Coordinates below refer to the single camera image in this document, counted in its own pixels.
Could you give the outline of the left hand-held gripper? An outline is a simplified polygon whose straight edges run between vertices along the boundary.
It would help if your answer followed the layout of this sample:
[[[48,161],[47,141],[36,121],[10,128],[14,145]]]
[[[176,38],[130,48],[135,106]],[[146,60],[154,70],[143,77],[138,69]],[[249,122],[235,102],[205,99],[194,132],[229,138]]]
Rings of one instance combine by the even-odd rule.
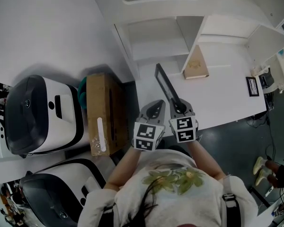
[[[133,147],[144,151],[154,151],[165,132],[164,100],[156,100],[145,105],[134,124]]]

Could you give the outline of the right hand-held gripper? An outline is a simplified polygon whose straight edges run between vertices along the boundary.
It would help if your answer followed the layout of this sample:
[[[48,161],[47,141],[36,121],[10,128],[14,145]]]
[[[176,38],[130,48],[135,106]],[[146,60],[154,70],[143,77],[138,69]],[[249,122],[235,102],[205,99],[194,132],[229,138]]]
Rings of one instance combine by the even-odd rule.
[[[174,99],[169,101],[170,106],[170,127],[177,139],[177,143],[185,143],[196,140],[198,122],[194,110],[189,102],[180,98],[178,106]]]

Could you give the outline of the long black object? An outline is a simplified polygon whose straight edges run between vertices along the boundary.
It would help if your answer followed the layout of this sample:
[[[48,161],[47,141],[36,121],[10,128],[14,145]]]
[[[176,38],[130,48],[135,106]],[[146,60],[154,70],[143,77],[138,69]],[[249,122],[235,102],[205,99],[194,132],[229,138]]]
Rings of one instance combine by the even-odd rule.
[[[184,103],[181,102],[160,63],[156,64],[155,78],[159,83],[168,102],[173,104],[174,108],[176,109],[176,112],[184,114],[186,106],[184,105]]]

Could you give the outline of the white shelf cabinet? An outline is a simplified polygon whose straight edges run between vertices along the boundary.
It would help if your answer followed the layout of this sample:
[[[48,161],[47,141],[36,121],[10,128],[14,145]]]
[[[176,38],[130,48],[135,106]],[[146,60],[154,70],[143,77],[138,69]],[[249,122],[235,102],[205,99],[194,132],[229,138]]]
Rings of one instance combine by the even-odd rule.
[[[95,0],[135,79],[182,73],[200,43],[241,44],[254,66],[284,48],[284,0]]]

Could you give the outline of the person's right forearm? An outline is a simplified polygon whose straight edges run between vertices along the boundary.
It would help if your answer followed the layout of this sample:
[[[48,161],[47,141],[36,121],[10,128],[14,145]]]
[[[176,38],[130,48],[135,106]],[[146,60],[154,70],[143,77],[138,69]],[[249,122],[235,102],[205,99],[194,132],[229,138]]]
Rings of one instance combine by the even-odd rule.
[[[198,141],[190,141],[187,147],[194,159],[196,166],[217,181],[226,177],[215,159],[206,151]]]

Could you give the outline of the person's left forearm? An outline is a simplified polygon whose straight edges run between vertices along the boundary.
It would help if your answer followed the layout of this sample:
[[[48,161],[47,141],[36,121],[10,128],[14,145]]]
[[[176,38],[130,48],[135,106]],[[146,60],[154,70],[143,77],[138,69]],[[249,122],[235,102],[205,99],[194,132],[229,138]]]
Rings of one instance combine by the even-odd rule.
[[[109,176],[104,189],[119,191],[134,174],[142,151],[130,147]]]

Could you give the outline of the beige book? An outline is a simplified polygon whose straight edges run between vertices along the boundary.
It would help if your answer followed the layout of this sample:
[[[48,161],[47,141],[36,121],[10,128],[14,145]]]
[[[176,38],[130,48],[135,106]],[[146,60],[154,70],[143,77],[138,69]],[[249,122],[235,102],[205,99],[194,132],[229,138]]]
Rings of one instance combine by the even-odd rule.
[[[196,45],[183,72],[185,79],[206,78],[209,71],[199,45]]]

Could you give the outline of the brown cardboard box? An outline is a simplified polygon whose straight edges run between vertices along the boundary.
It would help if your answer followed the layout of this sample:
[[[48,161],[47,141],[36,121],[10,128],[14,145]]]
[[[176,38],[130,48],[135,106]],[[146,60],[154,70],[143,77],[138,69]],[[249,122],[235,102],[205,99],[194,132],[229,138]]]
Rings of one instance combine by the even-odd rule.
[[[89,75],[86,83],[91,154],[110,156],[129,143],[125,93],[109,74]]]

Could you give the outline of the teal round object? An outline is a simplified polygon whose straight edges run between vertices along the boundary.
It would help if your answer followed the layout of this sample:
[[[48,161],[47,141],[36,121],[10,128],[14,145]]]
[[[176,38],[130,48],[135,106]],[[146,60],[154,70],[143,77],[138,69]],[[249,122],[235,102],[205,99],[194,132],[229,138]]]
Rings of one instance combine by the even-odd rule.
[[[78,102],[82,109],[87,109],[87,92],[86,92],[86,86],[87,86],[87,77],[85,77],[78,88]]]

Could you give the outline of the white flower print shirt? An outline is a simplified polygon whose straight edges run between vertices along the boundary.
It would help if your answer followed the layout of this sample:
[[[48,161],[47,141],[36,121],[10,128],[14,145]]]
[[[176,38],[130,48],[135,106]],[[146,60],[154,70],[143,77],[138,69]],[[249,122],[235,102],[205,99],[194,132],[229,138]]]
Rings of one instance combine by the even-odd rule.
[[[87,195],[78,227],[250,227],[257,204],[243,181],[217,181],[189,156],[170,149],[141,153],[119,191]]]

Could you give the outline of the white and black robot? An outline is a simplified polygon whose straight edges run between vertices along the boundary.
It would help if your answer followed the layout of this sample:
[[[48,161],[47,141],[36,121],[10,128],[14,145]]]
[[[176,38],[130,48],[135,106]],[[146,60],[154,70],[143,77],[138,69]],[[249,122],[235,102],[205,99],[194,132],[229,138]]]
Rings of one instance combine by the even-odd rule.
[[[7,147],[14,155],[47,154],[86,145],[87,117],[77,89],[39,75],[18,82],[5,104]]]
[[[102,189],[106,180],[90,159],[77,158],[27,173],[19,184],[45,227],[77,227],[87,195]]]

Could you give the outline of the small black framed sign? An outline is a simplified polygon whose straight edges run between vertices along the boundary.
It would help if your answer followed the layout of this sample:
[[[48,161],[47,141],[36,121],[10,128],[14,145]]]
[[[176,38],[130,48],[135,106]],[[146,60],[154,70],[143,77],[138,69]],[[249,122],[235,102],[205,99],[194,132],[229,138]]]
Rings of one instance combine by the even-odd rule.
[[[247,82],[247,86],[248,86],[249,96],[250,97],[259,96],[256,78],[255,77],[246,77],[246,82]]]

